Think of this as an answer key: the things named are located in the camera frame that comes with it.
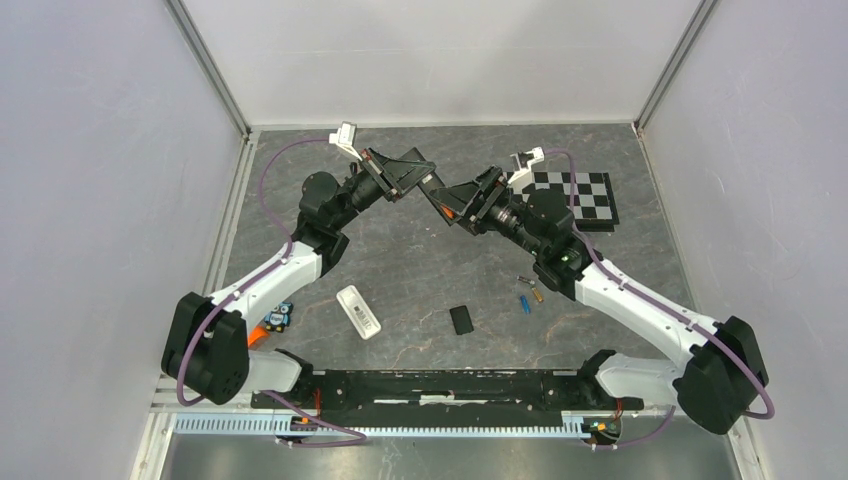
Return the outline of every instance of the cable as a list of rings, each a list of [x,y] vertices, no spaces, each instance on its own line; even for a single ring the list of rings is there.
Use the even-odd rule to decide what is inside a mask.
[[[644,443],[644,442],[647,442],[649,440],[653,440],[660,433],[662,433],[666,428],[668,428],[668,426],[671,424],[671,419],[674,418],[675,410],[677,410],[677,407],[672,406],[668,410],[668,413],[666,414],[662,423],[660,423],[660,426],[657,427],[657,429],[654,430],[653,432],[645,435],[644,437],[637,438],[636,440],[628,440],[626,442],[616,443],[615,445],[598,445],[598,444],[590,445],[588,443],[584,443],[583,445],[586,445],[588,447],[592,447],[592,451],[595,451],[595,450],[618,450],[619,448],[632,447],[632,446],[635,446],[635,445],[639,445],[640,443]]]
[[[612,421],[615,422],[616,420],[621,418],[621,415],[623,413],[624,413],[624,403],[621,401],[620,398],[616,398],[615,399],[615,414],[612,417]]]
[[[546,150],[545,153],[546,154],[561,153],[561,154],[565,155],[566,157],[568,157],[569,169],[571,170],[571,172],[570,172],[570,175],[571,175],[571,179],[570,179],[571,191],[569,192],[569,202],[568,203],[569,203],[569,206],[573,206],[574,205],[574,195],[575,195],[575,192],[577,190],[577,163],[574,161],[574,157],[571,155],[571,153],[568,152],[568,150],[566,150],[564,148],[553,148],[553,149],[550,149],[550,150]],[[637,287],[634,287],[630,283],[624,283],[624,281],[621,278],[618,278],[618,276],[616,276],[612,272],[610,272],[609,269],[607,269],[603,265],[603,263],[601,263],[601,260],[598,258],[598,255],[595,253],[595,247],[592,244],[592,241],[589,240],[589,237],[587,237],[585,233],[581,232],[577,228],[577,224],[572,224],[572,230],[574,231],[574,234],[577,236],[577,238],[579,238],[580,241],[582,241],[586,245],[586,249],[589,251],[589,256],[592,258],[592,262],[598,267],[598,269],[601,272],[603,272],[604,275],[607,276],[607,278],[609,278],[610,281],[612,281],[613,283],[618,285],[620,288],[623,288],[623,289],[629,291],[630,293],[632,293],[633,295],[636,295],[637,297],[641,298],[643,301],[647,302],[648,304],[656,307],[660,311],[670,315],[671,317],[673,317],[674,319],[676,319],[677,321],[679,321],[680,323],[682,323],[686,327],[688,327],[688,328],[698,332],[699,334],[701,334],[701,336],[703,336],[704,338],[709,340],[713,345],[715,345],[719,350],[721,350],[721,352],[724,353],[727,356],[727,358],[729,358],[730,361],[733,362],[733,364],[736,365],[737,368],[739,368],[740,371],[742,371],[742,374],[745,375],[745,378],[747,378],[749,382],[751,382],[751,385],[753,385],[754,389],[757,390],[757,394],[760,396],[760,398],[763,399],[763,403],[766,406],[765,413],[746,411],[746,412],[743,413],[743,415],[745,415],[747,417],[751,417],[751,418],[760,419],[760,420],[768,420],[768,419],[771,419],[771,418],[774,417],[774,413],[775,413],[774,402],[772,402],[771,397],[769,396],[768,392],[766,392],[765,387],[763,387],[762,383],[760,383],[759,379],[754,374],[754,372],[752,372],[751,369],[748,368],[748,365],[745,365],[745,362],[742,361],[742,359],[739,358],[739,356],[736,355],[736,353],[734,353],[733,350],[730,349],[730,347],[728,347],[724,342],[719,340],[715,335],[708,332],[706,329],[704,329],[703,327],[701,327],[697,323],[693,323],[685,315],[679,313],[678,311],[674,310],[673,308],[669,307],[668,305],[660,302],[659,300],[648,295],[647,293],[643,292],[642,290],[639,290]]]
[[[300,141],[294,142],[290,145],[286,145],[279,152],[277,152],[276,155],[274,155],[271,158],[271,161],[269,161],[268,165],[265,166],[265,170],[262,172],[262,176],[259,177],[259,204],[262,206],[262,210],[265,211],[265,213],[268,215],[268,217],[271,219],[271,221],[283,232],[283,236],[286,239],[286,250],[285,250],[285,253],[283,255],[283,258],[288,257],[291,254],[292,245],[293,245],[292,238],[291,238],[291,234],[289,233],[288,229],[286,229],[285,225],[283,225],[283,222],[280,221],[280,219],[277,218],[277,216],[274,215],[274,213],[271,212],[271,209],[269,209],[268,206],[265,204],[265,192],[264,192],[265,175],[268,174],[268,170],[271,168],[271,165],[273,165],[273,163],[277,160],[277,158],[279,158],[279,156],[283,152],[288,150],[289,148],[292,148],[292,147],[297,146],[297,145],[302,145],[304,143],[315,143],[315,142],[324,142],[324,141],[326,141],[326,140],[323,139],[323,138],[314,138],[314,139],[300,140]],[[259,280],[264,278],[269,273],[273,272],[277,268],[277,266],[279,266],[279,265],[281,265],[280,262],[272,263],[266,269],[262,270],[261,272],[257,273],[256,275],[254,275],[253,277],[251,277],[247,281],[245,281],[241,286],[239,286],[239,289],[237,290],[237,292],[239,294],[244,293],[248,288],[253,286],[256,282],[258,282]],[[188,363],[189,363],[189,360],[191,359],[192,354],[194,354],[194,349],[197,348],[197,344],[200,342],[200,338],[203,336],[203,332],[205,332],[206,329],[209,327],[209,324],[212,323],[212,319],[214,319],[215,316],[218,315],[218,313],[220,313],[221,310],[224,309],[224,307],[226,307],[233,300],[236,299],[235,294],[236,294],[236,292],[233,292],[233,293],[227,295],[223,300],[221,300],[221,302],[218,305],[216,305],[212,309],[211,312],[209,312],[208,315],[206,315],[206,318],[204,318],[203,321],[200,322],[200,325],[197,327],[197,330],[194,332],[194,335],[191,337],[191,340],[188,342],[188,346],[186,347],[185,353],[183,354],[183,360],[182,360],[182,362],[180,362],[180,370],[177,374],[177,400],[180,402],[181,405],[184,405],[186,407],[190,407],[192,405],[197,404],[201,400],[203,400],[202,396],[198,396],[197,398],[194,398],[194,399],[191,399],[191,400],[187,400],[185,398],[185,376],[186,376],[186,372],[188,371]]]
[[[624,435],[624,420],[619,416],[618,419],[616,419],[612,422],[609,422],[609,424],[613,425],[613,426],[618,425],[618,428],[617,428],[618,431],[616,432],[615,435],[610,435],[609,429],[598,430],[598,434],[612,440],[613,442],[618,442],[619,440],[621,440],[621,436]]]
[[[318,417],[315,417],[313,415],[310,415],[310,414],[304,412],[303,410],[301,410],[300,408],[295,406],[293,403],[291,403],[288,400],[286,400],[285,398],[283,398],[282,395],[278,394],[277,392],[275,392],[273,390],[262,390],[262,393],[264,393],[265,395],[268,395],[269,397],[273,398],[274,400],[282,403],[286,408],[294,411],[295,413],[297,413],[301,417],[308,418],[310,422],[313,422],[316,425],[321,425],[322,427],[326,427],[326,428],[329,428],[331,430],[335,430],[339,433],[345,433],[347,435],[353,435],[354,437],[356,437],[353,440],[342,440],[342,441],[338,441],[338,442],[324,442],[324,443],[294,443],[294,442],[289,442],[290,447],[293,447],[293,448],[350,447],[350,446],[353,446],[353,445],[361,445],[368,440],[368,437],[366,437],[364,433],[360,433],[360,432],[357,432],[355,430],[351,430],[349,428],[341,427],[339,425],[334,425],[330,422],[325,422],[324,420],[321,420]]]

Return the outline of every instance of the white enclosure wall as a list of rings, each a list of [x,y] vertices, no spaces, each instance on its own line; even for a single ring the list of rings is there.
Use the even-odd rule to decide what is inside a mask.
[[[0,11],[0,478],[127,478],[240,139],[162,2]]]
[[[185,0],[254,125],[630,121],[698,0]]]
[[[845,478],[848,3],[721,2],[646,141],[705,313],[751,322],[773,478]]]

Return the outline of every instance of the gray marble surface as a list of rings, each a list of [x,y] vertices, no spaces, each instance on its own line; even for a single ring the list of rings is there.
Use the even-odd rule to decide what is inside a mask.
[[[250,272],[283,245],[260,209],[257,187],[270,158],[299,139],[327,131],[264,132],[250,173],[226,281]],[[467,181],[489,165],[535,146],[566,147],[578,171],[610,173],[621,224],[592,234],[598,250],[648,287],[691,306],[648,166],[628,125],[532,125],[362,129],[357,147],[399,156],[418,147],[446,184]],[[550,171],[567,171],[551,157]],[[335,147],[308,144],[284,153],[265,181],[269,206],[294,228],[300,185],[324,170],[340,181],[348,160]],[[531,257],[495,233],[472,237],[448,228],[418,191],[396,204],[378,201],[345,230],[351,243],[327,276],[297,292],[292,326],[262,349],[286,348],[316,368],[573,368],[601,348],[660,357],[624,326],[541,287],[537,304],[517,274],[533,276]],[[364,341],[335,294],[356,285],[383,330]],[[532,314],[521,308],[526,295]],[[448,310],[467,305],[475,331],[457,336]]]

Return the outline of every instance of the orange object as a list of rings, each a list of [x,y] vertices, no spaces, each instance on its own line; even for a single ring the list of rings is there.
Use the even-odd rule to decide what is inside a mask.
[[[247,348],[254,346],[258,347],[262,340],[265,340],[270,336],[271,334],[265,331],[265,327],[258,325],[252,332],[250,332],[250,335],[247,336]]]
[[[315,389],[315,416],[321,417],[321,389]]]
[[[533,291],[533,295],[536,296],[536,301],[542,303],[545,301],[545,297],[542,296],[542,292],[539,291],[536,287],[530,287],[530,290]]]

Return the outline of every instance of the checkerboard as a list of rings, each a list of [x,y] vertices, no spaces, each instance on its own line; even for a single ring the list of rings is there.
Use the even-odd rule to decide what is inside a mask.
[[[533,172],[533,183],[521,192],[513,192],[514,200],[527,201],[535,190],[552,189],[571,193],[568,172]],[[574,220],[588,232],[612,232],[618,225],[618,211],[608,173],[577,173],[577,195],[574,198]]]

